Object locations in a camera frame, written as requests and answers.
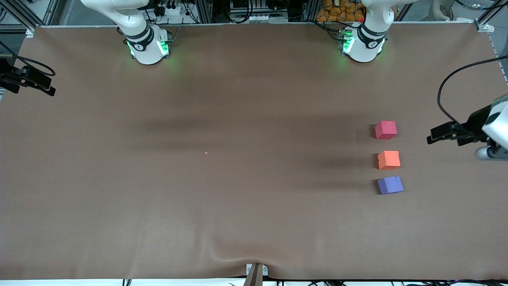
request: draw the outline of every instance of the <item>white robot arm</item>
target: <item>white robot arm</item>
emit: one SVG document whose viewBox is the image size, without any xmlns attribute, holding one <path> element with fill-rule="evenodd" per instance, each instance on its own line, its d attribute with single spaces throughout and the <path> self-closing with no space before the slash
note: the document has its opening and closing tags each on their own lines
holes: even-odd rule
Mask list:
<svg viewBox="0 0 508 286">
<path fill-rule="evenodd" d="M 448 122 L 430 130 L 427 143 L 457 140 L 459 146 L 486 142 L 475 155 L 480 160 L 508 161 L 508 94 L 473 112 L 466 123 Z"/>
<path fill-rule="evenodd" d="M 365 20 L 355 23 L 345 30 L 350 31 L 348 43 L 344 45 L 343 53 L 351 59 L 366 63 L 373 60 L 381 52 L 385 42 L 385 35 L 395 19 L 392 6 L 405 5 L 417 0 L 362 0 L 367 8 Z"/>
<path fill-rule="evenodd" d="M 169 55 L 171 39 L 168 32 L 154 24 L 148 24 L 139 7 L 149 0 L 81 0 L 90 9 L 115 22 L 123 35 L 131 54 L 140 63 L 152 65 Z"/>
</svg>

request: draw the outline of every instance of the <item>wire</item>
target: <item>wire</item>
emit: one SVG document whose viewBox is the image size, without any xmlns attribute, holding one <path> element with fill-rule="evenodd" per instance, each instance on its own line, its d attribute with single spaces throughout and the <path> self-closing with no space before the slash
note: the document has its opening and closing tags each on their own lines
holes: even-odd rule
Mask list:
<svg viewBox="0 0 508 286">
<path fill-rule="evenodd" d="M 328 30 L 328 28 L 326 27 L 325 23 L 323 22 L 323 26 L 325 27 L 325 31 L 326 33 L 328 34 L 328 36 L 330 36 L 330 38 L 334 39 L 335 41 L 339 41 L 341 42 L 342 40 L 340 40 L 339 38 L 336 38 L 332 35 L 332 33 L 330 32 L 330 30 Z"/>
<path fill-rule="evenodd" d="M 178 25 L 178 30 L 176 30 L 175 36 L 171 39 L 171 43 L 176 41 L 176 37 L 178 36 L 178 33 L 180 32 L 180 28 L 182 27 L 182 24 L 183 24 L 183 18 L 182 18 L 182 23 L 180 23 L 180 25 Z"/>
<path fill-rule="evenodd" d="M 486 286 L 496 286 L 496 284 L 487 282 L 486 280 L 480 281 L 480 280 L 473 280 L 473 279 L 455 280 L 453 282 L 432 281 L 431 284 L 427 284 L 426 281 L 422 281 L 421 283 L 423 283 L 425 285 L 433 285 L 433 286 L 453 285 L 453 284 L 457 284 L 457 283 L 476 283 L 476 284 L 482 284 L 482 285 L 486 285 Z M 422 286 L 422 285 L 421 284 L 406 284 L 405 286 Z"/>
<path fill-rule="evenodd" d="M 494 6 L 494 7 L 485 7 L 483 8 L 482 10 L 492 10 L 492 9 L 497 9 L 497 8 L 501 8 L 501 7 L 504 7 L 508 5 L 508 2 L 504 3 L 504 4 L 501 4 L 501 5 L 497 5 L 497 6 Z"/>
<path fill-rule="evenodd" d="M 185 10 L 189 13 L 189 16 L 190 18 L 196 23 L 196 24 L 199 24 L 199 21 L 198 19 L 194 16 L 194 13 L 192 12 L 192 9 L 190 8 L 189 6 L 189 3 L 187 2 L 187 0 L 184 0 L 183 2 L 183 6 L 185 7 Z"/>
<path fill-rule="evenodd" d="M 475 62 L 475 63 L 469 64 L 469 65 L 465 65 L 465 66 L 458 68 L 458 69 L 454 70 L 453 72 L 451 72 L 443 80 L 443 82 L 439 86 L 439 90 L 437 91 L 437 106 L 439 106 L 439 109 L 441 109 L 441 111 L 444 113 L 444 115 L 446 115 L 448 118 L 450 118 L 454 123 L 459 124 L 459 122 L 451 114 L 449 114 L 448 111 L 446 111 L 445 108 L 443 107 L 443 105 L 441 104 L 441 91 L 442 91 L 443 87 L 445 86 L 445 83 L 450 79 L 450 77 L 452 77 L 454 74 L 458 73 L 461 70 L 464 70 L 464 69 L 467 69 L 467 68 L 470 68 L 473 66 L 481 65 L 481 64 L 486 64 L 486 63 L 490 63 L 490 62 L 495 62 L 495 61 L 507 59 L 507 58 L 508 58 L 508 54 L 505 56 L 500 56 L 498 58 L 492 58 L 492 59 L 488 59 L 488 60 L 484 60 L 484 61 Z"/>
<path fill-rule="evenodd" d="M 1 8 L 1 10 L 0 10 L 0 16 L 2 17 L 2 18 L 0 19 L 0 22 L 2 22 L 2 21 L 5 19 L 5 16 L 7 16 L 7 11 L 6 11 L 6 10 L 4 10 L 3 8 Z"/>
<path fill-rule="evenodd" d="M 150 17 L 150 14 L 148 13 L 148 11 L 146 10 L 145 8 L 145 13 L 146 13 L 146 16 L 148 17 L 148 21 L 151 23 L 151 24 L 155 24 L 155 21 Z"/>
<path fill-rule="evenodd" d="M 25 58 L 25 57 L 23 57 L 23 56 L 19 56 L 19 55 L 18 55 L 18 54 L 16 54 L 13 50 L 9 49 L 9 47 L 8 47 L 7 45 L 5 45 L 2 41 L 0 41 L 0 45 L 2 45 L 2 46 L 3 46 L 3 47 L 4 47 L 4 48 L 5 48 L 5 49 L 9 52 L 9 53 L 11 53 L 11 54 L 12 54 L 12 58 L 14 58 L 14 59 L 18 59 L 18 60 L 22 61 L 24 64 L 26 64 L 27 66 L 30 66 L 30 67 L 34 68 L 34 69 L 35 69 L 35 70 L 37 70 L 38 72 L 40 72 L 40 73 L 42 73 L 42 74 L 44 74 L 44 75 L 47 75 L 47 76 L 54 76 L 54 75 L 56 75 L 55 71 L 54 71 L 52 68 L 50 68 L 49 66 L 47 66 L 47 65 L 45 65 L 45 64 L 43 64 L 43 63 L 41 63 L 41 62 L 38 62 L 38 61 L 36 61 L 36 60 L 32 60 L 32 59 L 29 59 L 29 58 Z M 36 65 L 39 65 L 39 66 L 41 66 L 41 67 L 43 67 L 43 68 L 47 69 L 49 72 L 42 71 L 42 70 L 40 70 L 40 69 L 38 69 L 38 68 L 34 67 L 34 66 L 33 66 L 32 64 L 30 64 L 30 63 L 34 63 L 34 64 L 36 64 Z"/>
<path fill-rule="evenodd" d="M 339 32 L 339 30 L 337 30 L 337 29 L 332 29 L 332 28 L 327 28 L 327 27 L 325 27 L 325 26 L 324 26 L 324 22 L 323 22 L 323 25 L 321 25 L 320 23 L 318 23 L 318 22 L 317 22 L 317 21 L 315 21 L 315 20 L 307 20 L 306 22 L 311 22 L 311 23 L 314 23 L 316 26 L 320 27 L 320 28 L 321 28 L 321 29 L 323 29 L 323 30 L 328 29 L 328 30 L 329 30 L 329 31 L 331 31 L 331 32 Z M 337 22 L 337 23 L 342 24 L 342 25 L 344 25 L 344 26 L 346 26 L 346 27 L 356 28 L 356 27 L 353 27 L 353 26 L 351 26 L 351 25 L 349 25 L 349 24 L 346 24 L 346 23 L 344 23 L 344 22 Z"/>
<path fill-rule="evenodd" d="M 247 3 L 247 14 L 245 15 L 245 18 L 243 20 L 241 20 L 240 22 L 232 20 L 231 17 L 228 16 L 228 13 L 227 13 L 228 9 L 224 10 L 224 16 L 231 23 L 241 24 L 241 23 L 246 22 L 247 20 L 250 19 L 250 17 L 252 16 L 252 13 L 254 12 L 254 3 L 252 2 L 252 0 L 249 0 L 248 3 Z"/>
</svg>

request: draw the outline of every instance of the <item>foam block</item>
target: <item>foam block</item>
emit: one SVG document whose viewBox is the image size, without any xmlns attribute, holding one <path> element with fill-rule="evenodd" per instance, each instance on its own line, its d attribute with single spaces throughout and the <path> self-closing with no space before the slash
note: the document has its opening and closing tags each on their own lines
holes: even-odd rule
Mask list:
<svg viewBox="0 0 508 286">
<path fill-rule="evenodd" d="M 380 170 L 395 170 L 400 167 L 399 151 L 383 151 L 378 154 Z"/>
<path fill-rule="evenodd" d="M 392 139 L 397 135 L 397 126 L 395 121 L 381 121 L 376 125 L 377 139 Z"/>
<path fill-rule="evenodd" d="M 377 184 L 379 185 L 381 194 L 393 194 L 404 190 L 399 176 L 382 178 L 377 181 Z"/>
</svg>

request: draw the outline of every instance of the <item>blue cube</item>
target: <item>blue cube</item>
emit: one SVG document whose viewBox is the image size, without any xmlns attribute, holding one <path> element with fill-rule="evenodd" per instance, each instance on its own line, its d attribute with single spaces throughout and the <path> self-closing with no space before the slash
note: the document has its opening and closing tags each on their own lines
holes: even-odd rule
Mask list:
<svg viewBox="0 0 508 286">
<path fill-rule="evenodd" d="M 379 189 L 381 190 L 381 194 L 393 194 L 404 190 L 399 176 L 382 178 L 381 180 L 378 180 L 377 183 L 379 185 Z"/>
</svg>

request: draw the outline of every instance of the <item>brown table surface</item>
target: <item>brown table surface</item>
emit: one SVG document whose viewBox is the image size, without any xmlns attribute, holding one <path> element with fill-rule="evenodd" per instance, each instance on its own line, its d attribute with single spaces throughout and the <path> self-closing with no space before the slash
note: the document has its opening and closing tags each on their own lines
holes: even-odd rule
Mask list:
<svg viewBox="0 0 508 286">
<path fill-rule="evenodd" d="M 428 146 L 436 91 L 494 56 L 473 24 L 394 25 L 372 63 L 314 25 L 184 27 L 143 66 L 114 28 L 38 28 L 20 54 L 57 94 L 0 109 L 0 278 L 508 278 L 505 162 Z M 508 92 L 454 76 L 458 119 Z M 395 120 L 392 140 L 371 137 Z M 400 151 L 402 167 L 375 168 Z M 400 176 L 403 193 L 376 179 Z"/>
</svg>

